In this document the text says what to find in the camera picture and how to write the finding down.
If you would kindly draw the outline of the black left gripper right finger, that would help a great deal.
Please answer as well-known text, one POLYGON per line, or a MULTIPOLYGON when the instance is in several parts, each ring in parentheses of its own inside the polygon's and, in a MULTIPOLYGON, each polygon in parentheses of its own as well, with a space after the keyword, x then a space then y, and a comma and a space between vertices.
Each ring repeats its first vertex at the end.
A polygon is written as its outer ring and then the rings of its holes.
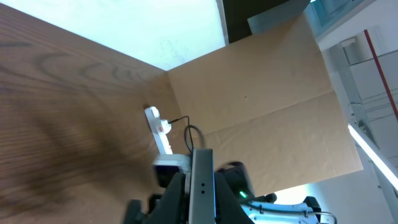
POLYGON ((222 174, 215 174, 216 224, 254 224, 236 200, 222 174))

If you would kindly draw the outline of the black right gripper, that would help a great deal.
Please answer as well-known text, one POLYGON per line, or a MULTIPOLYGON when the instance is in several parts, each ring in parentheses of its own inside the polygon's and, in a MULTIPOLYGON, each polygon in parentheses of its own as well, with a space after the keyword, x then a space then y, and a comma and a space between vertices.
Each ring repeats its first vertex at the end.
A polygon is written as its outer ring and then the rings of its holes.
POLYGON ((161 194, 153 194, 148 199, 148 211, 142 211, 140 200, 132 199, 128 202, 123 218, 123 224, 142 224, 143 220, 155 209, 161 199, 161 194))

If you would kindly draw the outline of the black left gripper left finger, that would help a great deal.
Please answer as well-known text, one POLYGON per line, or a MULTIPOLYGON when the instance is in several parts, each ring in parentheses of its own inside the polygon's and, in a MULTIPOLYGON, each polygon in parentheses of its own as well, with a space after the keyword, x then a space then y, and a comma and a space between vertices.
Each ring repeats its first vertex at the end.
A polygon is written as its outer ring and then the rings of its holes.
POLYGON ((179 223, 184 183, 185 175, 183 173, 176 173, 155 209, 144 220, 145 224, 179 223))

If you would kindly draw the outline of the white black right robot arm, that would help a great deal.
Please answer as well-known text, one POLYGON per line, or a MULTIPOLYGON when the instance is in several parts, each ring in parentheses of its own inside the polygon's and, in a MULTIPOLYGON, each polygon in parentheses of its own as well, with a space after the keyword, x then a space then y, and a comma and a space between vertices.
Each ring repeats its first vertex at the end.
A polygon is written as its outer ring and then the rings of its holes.
POLYGON ((194 176, 198 170, 176 173, 161 196, 152 196, 149 213, 142 213, 140 201, 131 200, 123 223, 320 223, 322 216, 334 216, 322 211, 315 197, 296 205, 268 203, 265 197, 249 198, 245 192, 235 198, 223 173, 214 172, 212 165, 205 167, 204 182, 194 176))

